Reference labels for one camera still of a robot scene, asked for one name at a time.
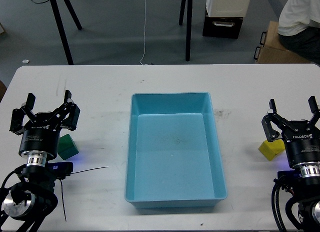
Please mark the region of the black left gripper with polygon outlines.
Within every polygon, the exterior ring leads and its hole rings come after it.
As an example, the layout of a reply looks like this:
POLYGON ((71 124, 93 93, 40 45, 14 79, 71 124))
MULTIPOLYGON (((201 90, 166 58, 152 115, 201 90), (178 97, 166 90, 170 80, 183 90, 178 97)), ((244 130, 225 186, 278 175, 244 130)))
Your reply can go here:
POLYGON ((73 102, 70 90, 65 91, 63 104, 52 114, 38 113, 34 116, 35 100, 35 95, 29 93, 26 102, 19 109, 13 109, 9 131, 23 134, 18 152, 21 157, 26 157, 29 152, 45 152, 47 159, 52 160, 58 154, 60 130, 76 130, 80 109, 73 102), (25 115, 30 121, 23 126, 25 115))

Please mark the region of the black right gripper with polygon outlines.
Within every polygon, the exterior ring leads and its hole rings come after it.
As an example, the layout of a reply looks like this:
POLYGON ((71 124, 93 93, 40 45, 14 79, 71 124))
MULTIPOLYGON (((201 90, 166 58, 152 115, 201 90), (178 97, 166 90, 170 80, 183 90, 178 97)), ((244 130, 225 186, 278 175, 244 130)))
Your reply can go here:
POLYGON ((268 142, 279 138, 280 133, 273 129, 273 124, 281 130, 285 151, 290 168, 298 168, 302 164, 319 163, 320 130, 316 123, 320 118, 320 109, 315 96, 308 99, 312 118, 306 120, 287 121, 277 113, 274 99, 269 101, 269 110, 261 123, 268 142))

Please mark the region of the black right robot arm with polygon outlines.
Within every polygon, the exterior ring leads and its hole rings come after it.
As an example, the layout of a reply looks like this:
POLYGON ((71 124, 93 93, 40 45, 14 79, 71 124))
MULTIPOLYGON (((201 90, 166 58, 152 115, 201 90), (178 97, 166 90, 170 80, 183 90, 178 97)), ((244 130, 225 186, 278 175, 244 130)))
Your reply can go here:
POLYGON ((290 170, 279 171, 271 192, 272 213, 279 231, 286 231, 281 210, 280 190, 291 194, 285 204, 287 218, 301 231, 320 227, 320 130, 316 124, 320 109, 315 96, 308 99, 310 120, 288 121, 277 113, 274 99, 261 123, 268 142, 282 140, 290 170))

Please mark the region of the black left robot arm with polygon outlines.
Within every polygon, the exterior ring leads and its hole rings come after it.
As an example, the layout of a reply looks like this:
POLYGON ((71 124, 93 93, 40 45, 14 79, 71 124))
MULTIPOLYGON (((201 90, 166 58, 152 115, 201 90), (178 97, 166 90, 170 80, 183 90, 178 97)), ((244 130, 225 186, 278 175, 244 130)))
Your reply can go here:
POLYGON ((69 90, 52 112, 33 113, 35 100, 29 93, 26 102, 12 111, 9 130, 22 136, 18 153, 27 161, 10 172, 0 187, 0 222, 3 224, 8 217, 20 220, 23 224, 19 231, 38 231, 57 207, 55 181, 70 176, 73 163, 51 160, 58 155, 60 131, 74 131, 80 115, 69 90))

